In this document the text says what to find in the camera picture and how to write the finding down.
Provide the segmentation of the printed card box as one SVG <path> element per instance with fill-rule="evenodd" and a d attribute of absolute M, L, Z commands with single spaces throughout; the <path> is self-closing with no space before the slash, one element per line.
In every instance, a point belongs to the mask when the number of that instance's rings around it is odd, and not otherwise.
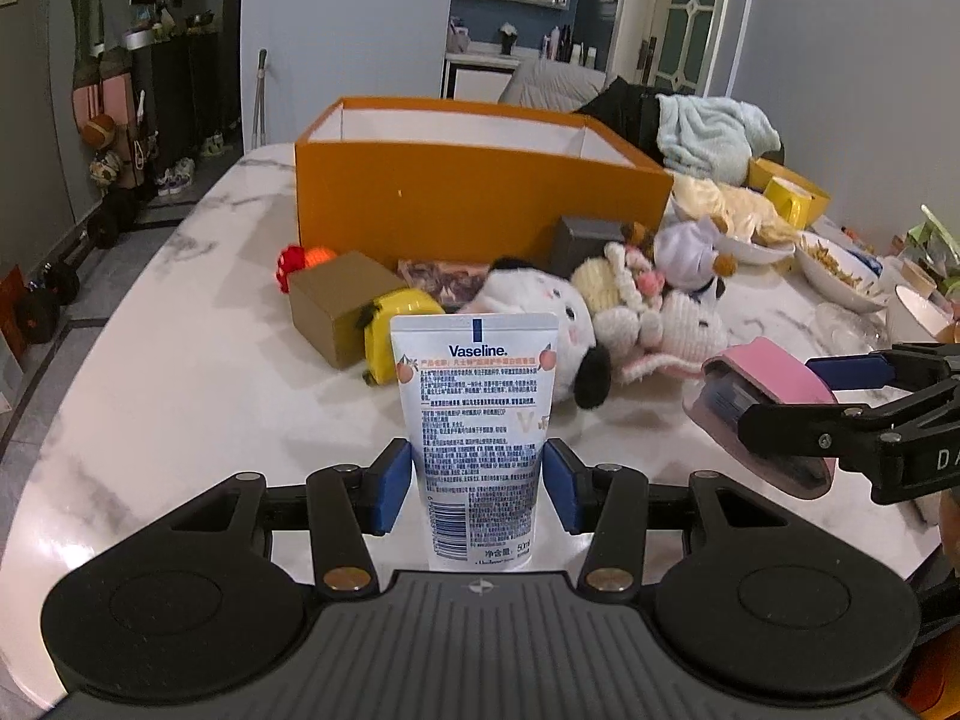
<path fill-rule="evenodd" d="M 410 288 L 430 294 L 446 312 L 455 312 L 477 296 L 487 279 L 488 266 L 439 260 L 399 260 L 397 275 Z"/>

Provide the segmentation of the brown cardboard small box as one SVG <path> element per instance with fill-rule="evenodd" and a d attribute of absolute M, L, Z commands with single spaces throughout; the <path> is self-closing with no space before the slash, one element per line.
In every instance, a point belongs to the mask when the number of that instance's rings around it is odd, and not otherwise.
<path fill-rule="evenodd" d="M 389 268 L 359 252 L 347 252 L 288 277 L 296 330 L 334 368 L 364 358 L 361 314 L 375 299 L 404 288 Z"/>

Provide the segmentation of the white cabinet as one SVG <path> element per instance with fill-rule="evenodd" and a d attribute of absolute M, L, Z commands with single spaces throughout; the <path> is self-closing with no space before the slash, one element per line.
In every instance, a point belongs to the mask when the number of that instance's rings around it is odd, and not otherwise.
<path fill-rule="evenodd" d="M 454 54 L 444 57 L 441 98 L 471 103 L 498 103 L 521 60 L 496 54 Z"/>

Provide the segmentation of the crochet sheep doll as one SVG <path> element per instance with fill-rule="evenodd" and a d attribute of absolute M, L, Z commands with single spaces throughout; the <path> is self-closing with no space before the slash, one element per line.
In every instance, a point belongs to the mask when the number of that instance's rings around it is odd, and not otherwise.
<path fill-rule="evenodd" d="M 700 377 L 703 364 L 729 346 L 718 312 L 667 286 L 640 249 L 608 242 L 569 278 L 589 310 L 597 341 L 622 385 L 652 374 Z"/>

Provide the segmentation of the pink case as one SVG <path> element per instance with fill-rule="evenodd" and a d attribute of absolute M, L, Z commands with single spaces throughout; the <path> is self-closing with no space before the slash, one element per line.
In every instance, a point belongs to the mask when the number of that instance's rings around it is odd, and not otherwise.
<path fill-rule="evenodd" d="M 743 468 L 797 499 L 830 491 L 836 460 L 800 442 L 805 406 L 833 406 L 832 390 L 768 338 L 724 349 L 703 364 L 683 409 Z"/>

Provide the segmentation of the broom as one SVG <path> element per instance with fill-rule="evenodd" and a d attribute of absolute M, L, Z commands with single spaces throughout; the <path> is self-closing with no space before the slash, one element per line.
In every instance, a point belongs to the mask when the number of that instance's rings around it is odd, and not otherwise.
<path fill-rule="evenodd" d="M 256 93 L 252 109 L 252 146 L 260 148 L 267 142 L 265 135 L 265 76 L 267 76 L 268 50 L 260 49 L 257 54 Z"/>

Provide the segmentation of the light blue towel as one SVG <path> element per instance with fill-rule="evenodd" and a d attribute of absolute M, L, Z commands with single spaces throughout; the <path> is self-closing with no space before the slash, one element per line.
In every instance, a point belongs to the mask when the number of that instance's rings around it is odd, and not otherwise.
<path fill-rule="evenodd" d="M 658 94 L 656 99 L 656 145 L 670 171 L 743 185 L 750 161 L 782 148 L 779 132 L 753 104 L 688 94 Z"/>

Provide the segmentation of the white Vaseline tube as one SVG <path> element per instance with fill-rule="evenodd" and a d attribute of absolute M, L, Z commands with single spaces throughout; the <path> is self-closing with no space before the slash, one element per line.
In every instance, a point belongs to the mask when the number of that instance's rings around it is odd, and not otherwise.
<path fill-rule="evenodd" d="M 534 541 L 558 317 L 397 316 L 391 343 L 434 564 L 521 567 Z"/>

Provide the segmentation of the orange crochet ball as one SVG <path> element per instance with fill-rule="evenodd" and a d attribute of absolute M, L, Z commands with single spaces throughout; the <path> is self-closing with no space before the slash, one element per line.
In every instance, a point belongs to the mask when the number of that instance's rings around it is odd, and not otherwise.
<path fill-rule="evenodd" d="M 314 266 L 334 260 L 337 254 L 329 247 L 302 247 L 291 244 L 285 247 L 278 255 L 275 280 L 283 294 L 290 293 L 290 277 L 301 270 L 309 270 Z"/>

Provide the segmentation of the white bowl with cloth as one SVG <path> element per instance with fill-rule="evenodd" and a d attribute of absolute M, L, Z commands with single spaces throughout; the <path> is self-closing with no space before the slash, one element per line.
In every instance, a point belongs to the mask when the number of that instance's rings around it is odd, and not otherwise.
<path fill-rule="evenodd" d="M 716 249 L 742 265 L 775 265 L 791 255 L 799 232 L 784 221 L 765 195 L 745 187 L 672 174 L 672 202 L 684 220 L 706 218 L 716 226 Z"/>

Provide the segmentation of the sailor dog plush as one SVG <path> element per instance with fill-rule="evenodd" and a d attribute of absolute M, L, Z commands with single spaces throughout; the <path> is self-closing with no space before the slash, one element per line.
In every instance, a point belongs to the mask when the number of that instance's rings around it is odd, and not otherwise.
<path fill-rule="evenodd" d="M 708 216 L 664 226 L 658 232 L 641 223 L 625 223 L 622 234 L 627 244 L 643 252 L 672 291 L 682 291 L 703 305 L 718 304 L 726 293 L 726 281 L 737 271 L 736 259 L 719 252 L 724 234 Z"/>

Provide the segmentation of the grey padded jacket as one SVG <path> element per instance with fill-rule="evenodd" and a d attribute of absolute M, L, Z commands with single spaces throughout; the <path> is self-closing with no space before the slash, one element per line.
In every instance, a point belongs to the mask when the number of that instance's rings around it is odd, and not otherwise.
<path fill-rule="evenodd" d="M 512 72 L 498 103 L 526 109 L 576 112 L 607 86 L 605 73 L 556 60 L 526 60 Z"/>

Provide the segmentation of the black dumbbell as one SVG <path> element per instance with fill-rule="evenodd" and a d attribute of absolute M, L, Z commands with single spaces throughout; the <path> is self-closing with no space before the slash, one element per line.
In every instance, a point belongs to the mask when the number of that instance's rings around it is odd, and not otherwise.
<path fill-rule="evenodd" d="M 62 309 L 75 301 L 80 278 L 75 266 L 65 262 L 44 265 L 26 293 L 14 303 L 16 327 L 27 344 L 49 343 L 57 332 Z"/>

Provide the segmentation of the orange cardboard box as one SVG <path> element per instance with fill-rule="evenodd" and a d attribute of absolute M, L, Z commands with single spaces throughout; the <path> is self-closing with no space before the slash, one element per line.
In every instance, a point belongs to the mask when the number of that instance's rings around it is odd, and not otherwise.
<path fill-rule="evenodd" d="M 342 98 L 295 143 L 306 247 L 547 265 L 565 216 L 658 227 L 674 179 L 590 117 L 428 98 Z"/>

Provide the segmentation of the dark grey small box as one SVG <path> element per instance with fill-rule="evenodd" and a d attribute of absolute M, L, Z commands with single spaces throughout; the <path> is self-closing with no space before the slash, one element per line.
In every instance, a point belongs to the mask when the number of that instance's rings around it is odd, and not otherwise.
<path fill-rule="evenodd" d="M 623 242 L 618 221 L 562 216 L 553 234 L 548 271 L 567 280 L 585 260 L 602 257 L 608 242 Z"/>

